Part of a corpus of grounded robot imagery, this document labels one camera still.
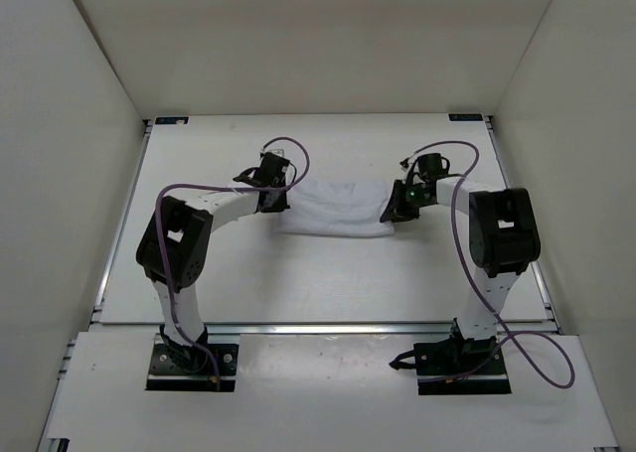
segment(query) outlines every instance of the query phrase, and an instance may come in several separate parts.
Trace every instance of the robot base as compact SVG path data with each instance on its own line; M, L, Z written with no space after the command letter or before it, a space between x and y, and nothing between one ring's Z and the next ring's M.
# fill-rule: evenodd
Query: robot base
M161 340L152 349L146 390L195 390L205 392L234 392L239 358L237 344L209 344L208 349L218 358L221 384L217 389L212 366L206 364L200 371L187 372L170 359L168 347Z
M461 365L457 366L447 360L447 348L448 343L443 341L414 345L419 395L510 394L512 392L501 351L470 377L450 382L425 381L427 378L453 376L471 371L485 360L485 357L481 355L476 355L473 359L462 357Z

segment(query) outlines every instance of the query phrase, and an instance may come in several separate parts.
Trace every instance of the white towel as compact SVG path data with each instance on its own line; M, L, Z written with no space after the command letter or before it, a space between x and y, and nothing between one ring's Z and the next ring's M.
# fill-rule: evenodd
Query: white towel
M389 202L382 181L327 182L305 179L287 192L290 209L281 213L276 231L314 235L372 237L394 233L380 223Z

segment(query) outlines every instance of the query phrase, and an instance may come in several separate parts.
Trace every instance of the white platform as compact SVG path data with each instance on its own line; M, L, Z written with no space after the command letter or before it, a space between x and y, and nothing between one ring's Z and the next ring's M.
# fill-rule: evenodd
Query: white platform
M398 162L416 148L467 140L482 154L471 177L504 187L484 122L450 122L446 114L203 116L186 125L154 126L106 291L103 323L162 321L158 297L134 260L159 190L176 182L224 186L256 164L262 144L278 135L305 144L312 177L383 179L388 189L401 177ZM301 154L280 147L302 169ZM473 155L462 146L440 151L453 172L463 171ZM459 219L465 240L468 221ZM213 234L197 283L204 321L444 322L457 315L467 294L446 208L427 208L419 221L378 239L281 235L272 232L275 222L275 215L252 216ZM511 291L503 316L546 319L532 271Z
M233 393L144 390L154 328L84 333L49 429L69 452L232 450L591 452L615 446L576 337L558 337L577 379L548 386L504 347L513 393L418 396L414 372L387 365L412 336L240 338ZM547 374L567 370L524 339Z

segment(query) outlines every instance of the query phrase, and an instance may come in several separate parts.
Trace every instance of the white panel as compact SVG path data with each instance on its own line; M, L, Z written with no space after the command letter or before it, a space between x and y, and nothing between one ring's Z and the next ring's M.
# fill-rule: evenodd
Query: white panel
M35 450L143 125L72 0L0 0L0 450Z
M635 23L636 0L555 0L496 116L621 450L636 450Z
M482 153L473 178L504 187L483 122L450 122L445 114L201 116L187 125L155 126L113 267L101 321L162 321L159 299L135 251L159 191L175 182L224 186L258 162L260 146L277 135L305 144L310 176L335 181L401 178L399 161L443 139L474 142ZM280 144L302 169L302 156ZM461 172L472 150L442 151ZM195 197L197 193L186 193ZM468 219L458 216L464 239ZM215 231L197 291L207 322L450 321L468 283L446 207L422 211L384 238L333 238L273 233L275 215L241 219ZM467 241L464 242L466 254ZM532 271L510 293L504 317L546 318Z
M570 390L553 389L504 346L512 394L423 397L414 372L388 366L412 348L410 336L242 336L233 393L144 390L153 336L81 335L49 436L69 438L69 452L591 452L616 444L575 337L557 338L576 367ZM566 380L554 347L521 341L548 375Z
M142 115L493 112L549 0L80 0Z

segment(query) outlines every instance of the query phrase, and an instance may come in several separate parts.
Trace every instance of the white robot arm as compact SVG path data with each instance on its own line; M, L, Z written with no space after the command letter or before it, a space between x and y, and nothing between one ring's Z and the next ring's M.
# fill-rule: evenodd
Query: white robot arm
M406 170L394 189L381 222L407 222L419 217L422 207L443 205L452 208L461 177L450 175L450 163L438 153L401 162ZM468 290L459 314L453 319L450 337L439 343L416 344L412 352L391 362L394 369L417 369L422 377L453 377L474 371L497 347L497 318L510 289L541 251L530 196L525 189L496 189L466 179L457 190L454 208L469 218L470 256L476 265L473 280L490 306ZM401 360L415 357L415 364ZM496 376L505 372L503 358L492 361L475 376ZM506 380L444 382L424 380L420 393L480 393L485 390L510 391Z
M160 335L168 356L184 371L198 371L206 362L202 348L208 345L208 332L199 315L195 283L205 265L210 235L241 217L288 209L282 188L289 164L287 159L266 152L261 156L260 166L235 177L228 192L207 193L189 201L170 196L162 200L163 239L175 290L172 300L159 251L155 216L151 217L137 248L136 260L159 295L164 317ZM249 187L273 189L268 192L240 190Z

